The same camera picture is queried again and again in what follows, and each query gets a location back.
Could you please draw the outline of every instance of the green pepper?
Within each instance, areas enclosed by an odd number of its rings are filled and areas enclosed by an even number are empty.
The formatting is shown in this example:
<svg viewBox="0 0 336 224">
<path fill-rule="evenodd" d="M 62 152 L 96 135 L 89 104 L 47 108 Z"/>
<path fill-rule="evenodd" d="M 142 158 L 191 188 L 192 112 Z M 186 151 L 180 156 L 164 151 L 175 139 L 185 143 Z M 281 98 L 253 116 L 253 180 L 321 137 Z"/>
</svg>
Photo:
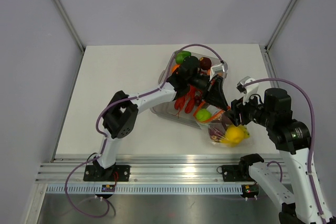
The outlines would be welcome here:
<svg viewBox="0 0 336 224">
<path fill-rule="evenodd" d="M 181 51 L 176 55 L 175 61 L 176 64 L 181 64 L 185 57 L 191 56 L 191 52 L 189 51 Z"/>
</svg>

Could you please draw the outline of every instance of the gray wall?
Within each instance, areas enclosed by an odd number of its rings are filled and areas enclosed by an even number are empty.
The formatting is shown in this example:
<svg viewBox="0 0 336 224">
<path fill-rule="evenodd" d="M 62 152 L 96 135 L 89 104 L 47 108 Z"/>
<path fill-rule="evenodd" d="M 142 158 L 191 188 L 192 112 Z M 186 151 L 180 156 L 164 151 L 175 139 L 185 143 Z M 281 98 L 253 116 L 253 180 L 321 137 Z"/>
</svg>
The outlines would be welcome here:
<svg viewBox="0 0 336 224">
<path fill-rule="evenodd" d="M 0 222 L 18 224 L 49 161 L 80 52 L 51 0 L 0 0 Z"/>
<path fill-rule="evenodd" d="M 86 45 L 260 43 L 289 0 L 61 0 Z"/>
<path fill-rule="evenodd" d="M 316 113 L 315 159 L 324 195 L 336 213 L 336 0 L 300 0 L 271 55 L 278 76 L 299 84 Z M 310 125 L 304 98 L 291 89 L 296 118 Z"/>
</svg>

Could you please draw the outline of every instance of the plastic bag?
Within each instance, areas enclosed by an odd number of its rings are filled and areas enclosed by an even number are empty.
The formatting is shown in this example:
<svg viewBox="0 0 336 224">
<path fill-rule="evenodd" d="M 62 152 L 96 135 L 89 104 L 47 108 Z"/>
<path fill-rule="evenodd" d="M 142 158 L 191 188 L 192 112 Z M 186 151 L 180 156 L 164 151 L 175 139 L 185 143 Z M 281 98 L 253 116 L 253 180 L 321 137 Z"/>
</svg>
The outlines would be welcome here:
<svg viewBox="0 0 336 224">
<path fill-rule="evenodd" d="M 234 126 L 223 110 L 205 102 L 198 106 L 194 117 L 204 137 L 217 146 L 235 147 L 245 144 L 245 139 L 250 137 L 245 126 Z"/>
</svg>

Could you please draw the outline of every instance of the green fruit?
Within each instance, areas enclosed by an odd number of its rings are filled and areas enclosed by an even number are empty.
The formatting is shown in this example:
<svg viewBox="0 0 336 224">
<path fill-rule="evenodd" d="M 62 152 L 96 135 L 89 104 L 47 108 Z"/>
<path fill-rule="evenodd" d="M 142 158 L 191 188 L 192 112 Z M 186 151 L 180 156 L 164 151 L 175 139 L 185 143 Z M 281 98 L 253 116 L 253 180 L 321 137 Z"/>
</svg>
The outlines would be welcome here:
<svg viewBox="0 0 336 224">
<path fill-rule="evenodd" d="M 196 119 L 199 122 L 204 122 L 206 120 L 208 120 L 209 118 L 211 118 L 212 114 L 207 111 L 206 109 L 200 109 L 197 114 L 196 114 Z"/>
<path fill-rule="evenodd" d="M 176 64 L 181 64 L 185 57 L 191 56 L 191 52 L 189 51 L 181 51 L 176 55 L 175 61 Z"/>
</svg>

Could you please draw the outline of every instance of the white table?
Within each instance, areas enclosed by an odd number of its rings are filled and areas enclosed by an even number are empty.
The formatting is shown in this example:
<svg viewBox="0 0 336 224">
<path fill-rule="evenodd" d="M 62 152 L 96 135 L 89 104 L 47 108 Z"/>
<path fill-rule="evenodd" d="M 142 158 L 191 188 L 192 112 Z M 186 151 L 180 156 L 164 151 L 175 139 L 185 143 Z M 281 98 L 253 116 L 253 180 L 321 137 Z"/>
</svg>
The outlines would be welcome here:
<svg viewBox="0 0 336 224">
<path fill-rule="evenodd" d="M 157 86 L 157 80 L 173 51 L 183 45 L 88 46 L 80 67 L 69 105 L 56 157 L 88 155 L 99 150 L 102 136 L 95 130 L 99 113 L 114 93 L 142 92 Z M 229 72 L 224 84 L 227 101 L 241 97 L 236 84 L 245 76 L 266 78 L 267 71 L 257 44 L 209 45 L 228 63 Z M 204 48 L 190 51 L 213 56 Z M 260 84 L 259 94 L 270 88 Z M 141 113 L 132 133 L 123 139 L 120 155 L 132 156 L 237 156 L 259 153 L 275 155 L 278 151 L 266 130 L 249 124 L 252 145 L 220 148 L 202 139 L 200 131 L 163 119 L 150 110 Z"/>
</svg>

